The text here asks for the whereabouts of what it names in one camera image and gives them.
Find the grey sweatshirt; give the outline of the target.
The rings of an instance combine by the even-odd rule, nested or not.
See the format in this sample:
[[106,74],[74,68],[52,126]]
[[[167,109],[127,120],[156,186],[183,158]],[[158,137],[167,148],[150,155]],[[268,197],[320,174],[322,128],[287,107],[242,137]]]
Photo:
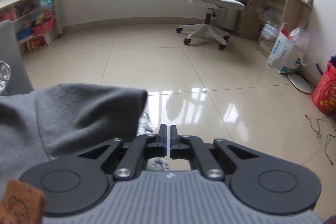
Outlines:
[[145,89],[60,84],[1,97],[1,192],[40,163],[113,138],[132,141],[147,102]]

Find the brown furry sleeve cuff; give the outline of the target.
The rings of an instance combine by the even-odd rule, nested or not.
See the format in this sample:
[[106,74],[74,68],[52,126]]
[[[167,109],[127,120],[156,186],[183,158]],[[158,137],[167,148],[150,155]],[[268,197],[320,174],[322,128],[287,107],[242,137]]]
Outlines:
[[10,180],[1,201],[1,223],[42,223],[46,196],[33,186]]

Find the grey white quilted blanket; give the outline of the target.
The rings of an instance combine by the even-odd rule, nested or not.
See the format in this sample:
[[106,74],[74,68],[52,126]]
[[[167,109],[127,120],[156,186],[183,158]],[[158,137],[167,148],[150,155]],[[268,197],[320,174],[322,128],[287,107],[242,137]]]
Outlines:
[[[155,131],[154,126],[150,120],[150,116],[146,110],[143,110],[138,120],[137,136],[146,136],[147,144],[152,144],[153,140],[156,141],[158,133]],[[170,171],[169,163],[166,157],[155,156],[147,161],[147,170],[156,171]]]

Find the red gift bag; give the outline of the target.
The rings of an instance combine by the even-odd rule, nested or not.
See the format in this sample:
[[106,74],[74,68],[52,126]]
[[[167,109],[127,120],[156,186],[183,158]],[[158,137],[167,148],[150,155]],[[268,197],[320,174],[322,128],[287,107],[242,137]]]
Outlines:
[[320,112],[329,115],[335,112],[335,55],[327,62],[326,69],[322,72],[318,64],[316,67],[322,77],[312,94],[312,102]]

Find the grey sofa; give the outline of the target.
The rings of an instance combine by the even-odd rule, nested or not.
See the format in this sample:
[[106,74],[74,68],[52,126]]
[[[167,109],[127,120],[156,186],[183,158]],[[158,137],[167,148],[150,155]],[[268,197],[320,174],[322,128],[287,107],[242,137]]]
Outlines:
[[1,61],[5,62],[11,70],[10,79],[5,88],[5,95],[14,96],[33,92],[32,83],[23,65],[13,24],[9,20],[1,22],[0,41]]

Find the white paper shopping bag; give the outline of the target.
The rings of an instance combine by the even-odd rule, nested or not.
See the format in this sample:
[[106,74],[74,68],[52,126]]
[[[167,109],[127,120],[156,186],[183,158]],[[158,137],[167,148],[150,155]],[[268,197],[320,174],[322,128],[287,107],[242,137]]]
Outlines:
[[302,28],[295,28],[288,32],[288,23],[281,24],[280,32],[270,52],[266,63],[277,73],[292,74],[299,67],[308,65],[307,48],[310,35]]

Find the pink storage basket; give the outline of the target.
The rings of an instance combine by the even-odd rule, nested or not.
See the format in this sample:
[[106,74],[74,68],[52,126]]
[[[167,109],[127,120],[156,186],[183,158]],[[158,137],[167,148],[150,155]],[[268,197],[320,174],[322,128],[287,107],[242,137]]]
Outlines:
[[34,36],[44,35],[47,32],[52,31],[52,29],[54,28],[54,25],[55,25],[55,19],[49,18],[44,23],[37,25],[37,26],[33,26],[33,34]]

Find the white low desk shelf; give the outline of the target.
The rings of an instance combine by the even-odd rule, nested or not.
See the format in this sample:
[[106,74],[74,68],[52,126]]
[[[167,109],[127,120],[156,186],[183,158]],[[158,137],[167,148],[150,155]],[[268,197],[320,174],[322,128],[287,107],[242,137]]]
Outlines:
[[46,47],[55,39],[55,25],[52,31],[34,36],[33,26],[54,18],[54,8],[41,7],[40,0],[1,0],[1,21],[9,20],[13,24],[18,45],[24,44],[27,50]]

